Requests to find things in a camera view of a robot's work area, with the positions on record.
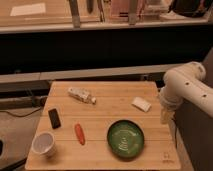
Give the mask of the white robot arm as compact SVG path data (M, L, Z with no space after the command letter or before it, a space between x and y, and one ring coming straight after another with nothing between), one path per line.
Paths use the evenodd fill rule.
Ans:
M158 95L162 124L168 123L184 99L213 117L213 88L203 83L205 77L206 69L200 62L189 62L164 74L164 87Z

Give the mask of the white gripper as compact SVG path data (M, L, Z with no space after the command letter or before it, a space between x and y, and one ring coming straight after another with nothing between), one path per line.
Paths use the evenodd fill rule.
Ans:
M165 87L160 90L158 98L162 106L160 121L162 124L167 124L182 104L182 98L171 95Z

